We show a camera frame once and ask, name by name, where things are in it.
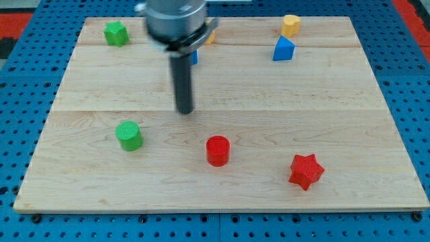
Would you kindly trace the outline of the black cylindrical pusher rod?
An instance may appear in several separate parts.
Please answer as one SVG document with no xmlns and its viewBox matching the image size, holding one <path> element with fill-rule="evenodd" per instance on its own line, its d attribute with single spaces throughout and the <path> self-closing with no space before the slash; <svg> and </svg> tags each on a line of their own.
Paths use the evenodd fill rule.
<svg viewBox="0 0 430 242">
<path fill-rule="evenodd" d="M 194 110 L 191 82 L 191 54 L 172 54 L 169 57 L 175 106 L 180 114 L 190 114 Z"/>
</svg>

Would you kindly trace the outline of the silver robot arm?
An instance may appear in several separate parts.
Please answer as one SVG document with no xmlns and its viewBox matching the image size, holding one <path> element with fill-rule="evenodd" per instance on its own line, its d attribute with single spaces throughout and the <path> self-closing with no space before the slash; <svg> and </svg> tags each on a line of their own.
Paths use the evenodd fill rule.
<svg viewBox="0 0 430 242">
<path fill-rule="evenodd" d="M 135 5 L 134 10 L 145 17 L 150 39 L 169 54 L 177 111 L 192 113 L 192 54 L 210 39 L 219 19 L 207 18 L 204 0 L 146 0 Z"/>
</svg>

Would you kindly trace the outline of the yellow block behind arm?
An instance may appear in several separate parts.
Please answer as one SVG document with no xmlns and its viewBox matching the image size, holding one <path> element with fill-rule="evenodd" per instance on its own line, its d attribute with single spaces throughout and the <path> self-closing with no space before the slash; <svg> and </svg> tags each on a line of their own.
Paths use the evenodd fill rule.
<svg viewBox="0 0 430 242">
<path fill-rule="evenodd" d="M 214 30 L 211 30 L 210 35 L 205 42 L 205 45 L 211 45 L 214 42 L 214 40 L 215 40 L 215 32 Z"/>
</svg>

